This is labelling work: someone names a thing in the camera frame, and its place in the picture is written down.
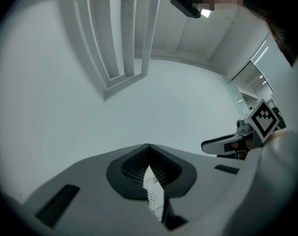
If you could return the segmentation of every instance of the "duct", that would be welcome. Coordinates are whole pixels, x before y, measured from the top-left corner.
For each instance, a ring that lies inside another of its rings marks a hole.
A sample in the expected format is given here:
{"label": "duct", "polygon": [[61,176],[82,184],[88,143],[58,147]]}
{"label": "duct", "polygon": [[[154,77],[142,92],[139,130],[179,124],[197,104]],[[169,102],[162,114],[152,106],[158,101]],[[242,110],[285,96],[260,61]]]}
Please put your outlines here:
{"label": "duct", "polygon": [[127,77],[135,73],[135,7],[136,0],[121,0],[123,61]]}
{"label": "duct", "polygon": [[148,75],[149,63],[152,51],[152,44],[154,38],[154,30],[158,17],[158,10],[161,0],[149,0],[147,18],[145,22],[144,40],[142,49],[142,67],[141,73],[143,76]]}

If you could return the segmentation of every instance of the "metal pipe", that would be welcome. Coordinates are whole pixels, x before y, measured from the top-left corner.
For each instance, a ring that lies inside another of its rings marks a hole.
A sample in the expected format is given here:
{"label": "metal pipe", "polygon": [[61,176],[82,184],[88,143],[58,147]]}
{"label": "metal pipe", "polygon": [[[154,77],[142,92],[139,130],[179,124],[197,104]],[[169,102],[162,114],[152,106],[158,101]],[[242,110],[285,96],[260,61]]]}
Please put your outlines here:
{"label": "metal pipe", "polygon": [[154,30],[158,17],[158,10],[161,0],[149,0],[147,17],[145,22],[143,49],[142,49],[142,67],[141,73],[143,76],[148,75],[150,57],[152,52],[152,44],[154,38]]}
{"label": "metal pipe", "polygon": [[137,0],[121,0],[121,31],[124,71],[127,77],[135,73],[135,7]]}

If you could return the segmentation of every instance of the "vr headset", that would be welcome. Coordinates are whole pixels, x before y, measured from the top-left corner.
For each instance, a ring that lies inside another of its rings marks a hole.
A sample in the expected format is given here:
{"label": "vr headset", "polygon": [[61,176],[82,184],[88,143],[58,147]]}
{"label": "vr headset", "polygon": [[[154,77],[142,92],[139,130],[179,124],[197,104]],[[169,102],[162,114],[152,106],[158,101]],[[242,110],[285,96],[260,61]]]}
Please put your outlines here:
{"label": "vr headset", "polygon": [[[262,147],[278,124],[276,114],[262,99],[244,119],[237,121],[236,133],[204,141],[201,148],[207,154],[219,156],[248,152],[247,140],[252,142],[251,149]],[[234,143],[238,144],[237,148],[233,148]]]}
{"label": "vr headset", "polygon": [[187,17],[190,18],[200,18],[201,13],[198,9],[198,5],[201,6],[201,9],[214,10],[214,4],[203,3],[202,0],[170,0],[171,4],[174,5],[177,9],[183,12]]}

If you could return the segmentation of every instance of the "ceiling light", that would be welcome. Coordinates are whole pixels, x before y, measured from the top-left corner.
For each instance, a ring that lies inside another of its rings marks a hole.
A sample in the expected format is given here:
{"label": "ceiling light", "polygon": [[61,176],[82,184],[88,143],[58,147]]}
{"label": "ceiling light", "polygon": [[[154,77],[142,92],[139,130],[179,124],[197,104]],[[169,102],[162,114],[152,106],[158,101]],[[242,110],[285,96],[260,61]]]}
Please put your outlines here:
{"label": "ceiling light", "polygon": [[201,14],[202,14],[203,16],[205,16],[206,18],[209,17],[210,13],[211,13],[210,10],[202,9],[202,11],[201,11]]}

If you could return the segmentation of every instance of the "black rectangular slot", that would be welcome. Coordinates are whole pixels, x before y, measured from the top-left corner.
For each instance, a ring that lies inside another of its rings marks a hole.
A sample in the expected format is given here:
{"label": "black rectangular slot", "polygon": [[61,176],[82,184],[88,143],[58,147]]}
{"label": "black rectangular slot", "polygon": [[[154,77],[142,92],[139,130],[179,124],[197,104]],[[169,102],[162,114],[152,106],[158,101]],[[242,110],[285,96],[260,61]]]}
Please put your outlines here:
{"label": "black rectangular slot", "polygon": [[231,174],[237,174],[239,169],[236,169],[236,168],[232,168],[232,167],[229,167],[229,166],[224,166],[224,165],[217,165],[215,166],[215,169],[219,170],[219,171],[225,171],[225,172],[228,172],[228,173],[231,173]]}
{"label": "black rectangular slot", "polygon": [[53,227],[74,199],[80,188],[73,185],[63,187],[36,215],[44,224]]}

